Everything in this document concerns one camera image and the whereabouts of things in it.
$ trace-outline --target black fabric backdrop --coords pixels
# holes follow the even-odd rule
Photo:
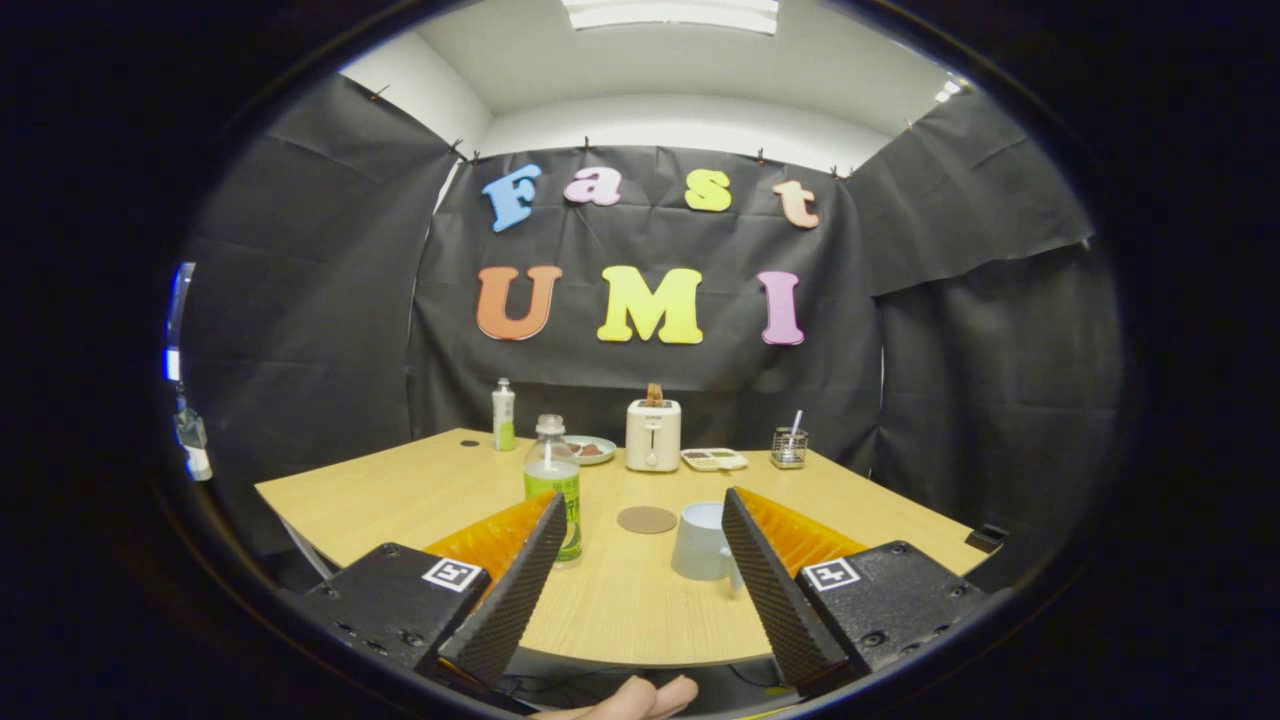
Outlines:
[[[1007,584],[1061,537],[1114,437],[1123,355],[1102,238],[1052,161],[965,92],[847,181],[884,334],[873,479],[1011,532]]]
[[[532,215],[495,233],[494,211],[480,190],[538,164]],[[604,165],[622,173],[613,206],[568,202],[576,170]],[[690,170],[728,174],[733,202],[723,213],[690,209]],[[772,187],[797,179],[813,191],[810,231],[782,214]],[[435,215],[419,270],[411,340],[415,437],[452,427],[488,428],[489,393],[508,377],[517,393],[516,433],[530,436],[536,416],[564,416],[570,433],[622,442],[626,405],[657,382],[684,409],[682,445],[767,447],[774,425],[805,410],[812,447],[865,471],[879,409],[881,357],[874,309],[861,265],[858,222],[847,193],[829,173],[760,164],[754,158],[666,147],[563,149],[481,160],[460,169]],[[512,266],[507,314],[529,309],[532,265],[558,265],[550,316],[525,341],[497,341],[476,325],[477,273]],[[700,345],[596,340],[604,323],[609,265],[639,268],[650,290],[666,272],[691,268],[698,287]],[[762,270],[799,275],[799,346],[771,346]]]
[[[356,83],[301,97],[197,220],[183,379],[250,547],[292,547],[253,483],[410,439],[408,307],[448,145]]]
[[[529,163],[543,170],[532,214],[495,233],[480,190]],[[436,136],[334,78],[248,150],[200,220],[184,379],[214,488],[255,550],[288,542],[253,483],[488,429],[498,377],[517,392],[522,436],[558,413],[572,433],[622,442],[626,405],[649,382],[682,404],[685,447],[765,447],[804,407],[818,452],[1011,530],[1018,552],[987,564],[993,585],[1093,489],[1121,369],[1110,270],[1089,245],[1101,238],[1050,159],[982,96],[940,104],[846,181],[698,150],[532,151],[460,167],[433,219],[452,164]],[[564,200],[595,165],[622,173],[622,201]],[[687,206],[696,168],[728,174],[728,210]],[[785,218],[772,187],[786,179],[815,193],[818,228]],[[521,273],[511,318],[529,307],[525,270],[563,270],[526,341],[476,325],[477,274],[503,265]],[[596,340],[609,265],[639,268],[650,290],[673,268],[701,273],[703,342]],[[803,345],[760,338],[763,270],[799,275]]]

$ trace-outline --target cork coaster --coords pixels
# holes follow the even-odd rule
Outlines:
[[[653,536],[675,528],[676,515],[662,507],[637,505],[618,512],[618,524],[623,530]]]

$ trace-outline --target green label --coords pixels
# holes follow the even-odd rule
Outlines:
[[[577,475],[563,480],[544,480],[525,473],[525,497],[534,497],[549,489],[554,489],[564,496],[564,541],[559,552],[556,553],[557,562],[567,562],[582,555],[582,521],[577,502]]]
[[[516,424],[511,420],[498,427],[498,450],[516,450]]]

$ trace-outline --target wooden table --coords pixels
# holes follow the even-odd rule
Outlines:
[[[480,441],[465,447],[462,441]],[[449,430],[310,473],[260,483],[259,492],[297,536],[346,566],[388,541],[424,547],[522,501],[531,439],[493,450],[489,433]],[[627,470],[623,451],[581,469],[582,562],[553,570],[521,646],[611,665],[649,667],[736,662],[771,653],[746,591],[728,580],[686,580],[671,570],[676,532],[641,536],[616,523],[634,505],[677,516],[691,502],[722,501],[741,486],[835,528],[868,547],[908,541],[956,574],[986,555],[969,528],[809,452],[800,470],[778,470],[767,451],[742,452],[733,473]]]

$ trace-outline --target human hand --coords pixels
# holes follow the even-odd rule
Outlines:
[[[548,710],[530,717],[538,720],[666,720],[698,697],[698,683],[681,675],[662,689],[632,675],[618,692],[600,705],[573,710]]]

